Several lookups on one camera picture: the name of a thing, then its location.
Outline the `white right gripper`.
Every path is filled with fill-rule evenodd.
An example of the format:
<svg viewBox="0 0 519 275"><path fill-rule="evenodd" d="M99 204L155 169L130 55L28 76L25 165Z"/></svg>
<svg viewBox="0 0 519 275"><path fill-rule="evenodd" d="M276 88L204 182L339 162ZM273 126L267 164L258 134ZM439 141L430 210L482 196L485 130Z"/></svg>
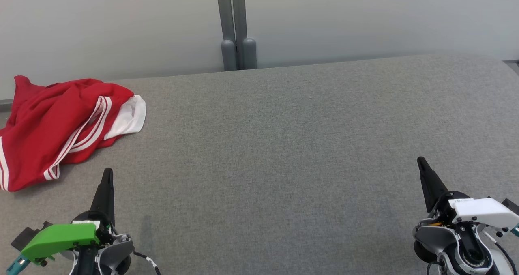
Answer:
<svg viewBox="0 0 519 275"><path fill-rule="evenodd" d="M417 158L426 211L443 226L458 223L492 227L498 237L518 236L518 205L509 199L471 198L459 191L449 191L424 157Z"/></svg>

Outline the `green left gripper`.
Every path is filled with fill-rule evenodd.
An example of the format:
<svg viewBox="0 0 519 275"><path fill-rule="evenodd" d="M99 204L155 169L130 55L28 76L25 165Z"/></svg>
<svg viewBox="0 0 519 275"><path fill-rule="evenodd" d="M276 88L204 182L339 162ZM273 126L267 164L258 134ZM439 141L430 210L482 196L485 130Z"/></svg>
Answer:
<svg viewBox="0 0 519 275"><path fill-rule="evenodd" d="M71 275L116 275L114 172L105 168L90 210L69 224L44 222L20 234L20 270L30 264L45 267L54 255L71 256Z"/></svg>

